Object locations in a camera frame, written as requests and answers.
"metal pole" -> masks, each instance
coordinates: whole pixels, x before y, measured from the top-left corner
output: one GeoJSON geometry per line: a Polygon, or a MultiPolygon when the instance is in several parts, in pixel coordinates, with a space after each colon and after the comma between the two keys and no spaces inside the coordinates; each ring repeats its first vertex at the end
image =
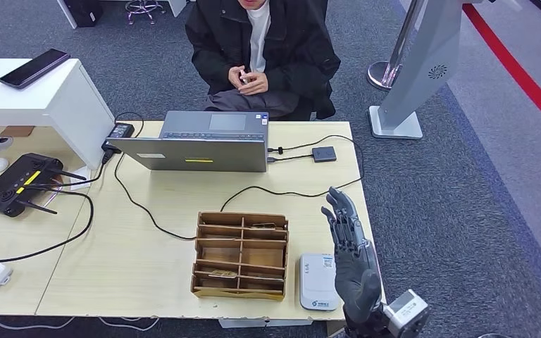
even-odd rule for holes
{"type": "Polygon", "coordinates": [[[368,81],[378,89],[389,91],[402,68],[403,50],[413,30],[425,0],[411,0],[403,27],[395,43],[389,62],[380,61],[368,67],[368,81]]]}

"white shirt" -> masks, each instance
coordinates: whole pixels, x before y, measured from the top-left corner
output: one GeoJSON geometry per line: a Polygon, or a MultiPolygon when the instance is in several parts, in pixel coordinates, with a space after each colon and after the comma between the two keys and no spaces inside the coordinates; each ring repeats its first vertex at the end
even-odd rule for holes
{"type": "Polygon", "coordinates": [[[258,9],[249,9],[248,18],[252,24],[252,35],[250,37],[250,71],[264,73],[266,60],[262,56],[264,51],[264,39],[268,28],[271,26],[271,8],[266,0],[264,5],[258,9]]]}

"stool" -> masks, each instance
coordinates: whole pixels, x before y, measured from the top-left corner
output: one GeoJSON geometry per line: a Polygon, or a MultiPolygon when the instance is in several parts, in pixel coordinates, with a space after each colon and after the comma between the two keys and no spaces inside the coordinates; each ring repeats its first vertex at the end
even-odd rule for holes
{"type": "Polygon", "coordinates": [[[157,0],[133,0],[126,3],[125,10],[128,12],[128,23],[130,25],[134,24],[134,20],[132,19],[132,15],[134,14],[148,14],[150,24],[154,25],[154,19],[152,18],[150,12],[157,8],[161,9],[162,14],[166,12],[165,8],[163,8],[157,0]]]}

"hand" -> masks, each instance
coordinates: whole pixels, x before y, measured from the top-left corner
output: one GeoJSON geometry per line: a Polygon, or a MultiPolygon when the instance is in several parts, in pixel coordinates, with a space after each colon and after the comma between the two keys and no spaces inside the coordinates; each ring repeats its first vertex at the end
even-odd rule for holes
{"type": "Polygon", "coordinates": [[[229,82],[231,82],[233,87],[237,89],[241,88],[244,85],[243,82],[240,80],[240,72],[244,69],[246,68],[243,65],[239,67],[231,67],[231,69],[229,69],[229,82]]]}
{"type": "Polygon", "coordinates": [[[347,315],[356,323],[364,323],[379,305],[381,295],[374,248],[364,238],[352,200],[333,187],[326,199],[335,212],[321,209],[335,244],[335,289],[347,315]]]}
{"type": "Polygon", "coordinates": [[[249,81],[248,84],[238,88],[243,95],[254,95],[268,91],[268,79],[265,73],[247,73],[243,74],[241,78],[249,81]]]}

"laptop keyboard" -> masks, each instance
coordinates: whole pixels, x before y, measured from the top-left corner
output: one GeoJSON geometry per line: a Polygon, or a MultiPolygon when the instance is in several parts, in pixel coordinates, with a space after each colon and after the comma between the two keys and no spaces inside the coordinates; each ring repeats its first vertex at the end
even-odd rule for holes
{"type": "Polygon", "coordinates": [[[163,133],[164,139],[264,139],[263,134],[222,134],[222,133],[202,133],[202,132],[166,132],[163,133]]]}

